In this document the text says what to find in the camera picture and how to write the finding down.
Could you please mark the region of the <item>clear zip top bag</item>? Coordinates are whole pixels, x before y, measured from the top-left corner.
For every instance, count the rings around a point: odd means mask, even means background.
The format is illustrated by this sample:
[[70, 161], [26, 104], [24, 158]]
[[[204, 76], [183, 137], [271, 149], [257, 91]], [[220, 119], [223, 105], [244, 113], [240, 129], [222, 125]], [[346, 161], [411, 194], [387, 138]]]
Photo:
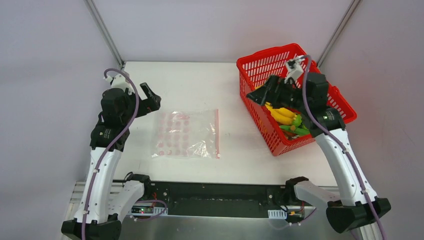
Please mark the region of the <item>clear zip top bag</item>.
[[219, 159], [219, 110], [163, 110], [155, 115], [153, 158]]

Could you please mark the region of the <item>red plastic basket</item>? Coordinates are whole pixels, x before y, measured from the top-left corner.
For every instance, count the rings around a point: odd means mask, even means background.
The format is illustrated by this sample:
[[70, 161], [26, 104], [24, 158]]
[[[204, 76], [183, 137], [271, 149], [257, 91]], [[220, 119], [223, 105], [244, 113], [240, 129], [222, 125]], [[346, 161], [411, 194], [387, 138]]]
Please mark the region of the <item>red plastic basket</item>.
[[314, 142], [311, 135], [288, 138], [272, 113], [247, 98], [247, 94], [262, 86], [271, 75], [284, 77], [285, 63], [306, 52], [297, 43], [275, 46], [244, 56], [236, 61], [239, 70], [239, 92], [243, 103], [273, 156], [279, 156]]

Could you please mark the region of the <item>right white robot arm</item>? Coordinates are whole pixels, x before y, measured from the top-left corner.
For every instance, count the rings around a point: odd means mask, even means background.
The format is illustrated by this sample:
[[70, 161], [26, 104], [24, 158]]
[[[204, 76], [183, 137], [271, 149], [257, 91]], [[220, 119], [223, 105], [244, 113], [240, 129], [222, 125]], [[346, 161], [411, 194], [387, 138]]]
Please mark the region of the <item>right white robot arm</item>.
[[270, 104], [298, 111], [324, 153], [339, 190], [337, 195], [332, 194], [305, 177], [296, 177], [287, 181], [284, 200], [290, 205], [304, 201], [324, 210], [330, 226], [338, 233], [375, 223], [386, 239], [381, 217], [390, 211], [391, 204], [377, 195], [361, 170], [340, 112], [328, 105], [329, 89], [321, 73], [305, 73], [301, 87], [295, 86], [292, 78], [271, 75], [246, 97], [260, 106]]

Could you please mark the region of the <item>yellow banana bunch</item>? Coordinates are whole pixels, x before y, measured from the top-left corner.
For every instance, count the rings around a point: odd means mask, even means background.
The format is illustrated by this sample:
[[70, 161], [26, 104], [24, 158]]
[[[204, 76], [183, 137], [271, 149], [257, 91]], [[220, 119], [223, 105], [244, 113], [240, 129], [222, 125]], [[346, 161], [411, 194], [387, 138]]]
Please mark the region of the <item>yellow banana bunch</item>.
[[273, 108], [269, 103], [266, 103], [265, 107], [280, 125], [292, 125], [297, 118], [296, 113], [286, 108]]

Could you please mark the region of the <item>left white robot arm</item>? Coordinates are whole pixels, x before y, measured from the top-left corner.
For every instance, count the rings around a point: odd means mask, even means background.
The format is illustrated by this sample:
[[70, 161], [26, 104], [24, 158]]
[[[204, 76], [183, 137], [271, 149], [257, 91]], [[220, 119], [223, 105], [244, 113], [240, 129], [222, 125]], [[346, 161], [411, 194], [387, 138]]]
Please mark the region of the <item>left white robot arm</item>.
[[90, 166], [82, 198], [74, 217], [61, 226], [61, 233], [72, 240], [119, 239], [123, 220], [133, 204], [152, 198], [148, 177], [129, 180], [116, 197], [110, 198], [114, 174], [130, 135], [129, 125], [134, 118], [161, 107], [161, 97], [147, 83], [140, 87], [146, 99], [131, 87], [112, 87], [102, 93], [102, 110], [90, 134]]

